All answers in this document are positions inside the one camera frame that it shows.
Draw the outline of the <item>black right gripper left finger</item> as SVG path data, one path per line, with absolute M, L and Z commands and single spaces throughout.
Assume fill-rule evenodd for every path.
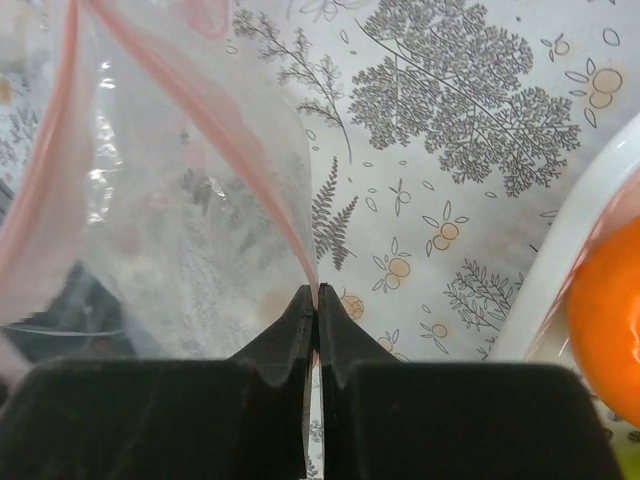
M 60 360 L 1 418 L 5 479 L 302 479 L 314 309 L 303 286 L 225 360 Z

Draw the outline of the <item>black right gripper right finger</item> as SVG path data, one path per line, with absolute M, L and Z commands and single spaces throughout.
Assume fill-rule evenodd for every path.
M 403 362 L 319 290 L 328 479 L 618 479 L 590 398 L 550 364 Z

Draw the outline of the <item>clear zip top bag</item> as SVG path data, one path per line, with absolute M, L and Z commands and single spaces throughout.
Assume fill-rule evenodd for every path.
M 1 183 L 1 330 L 44 312 L 139 357 L 223 358 L 318 286 L 297 115 L 225 1 L 5 1 L 35 127 Z

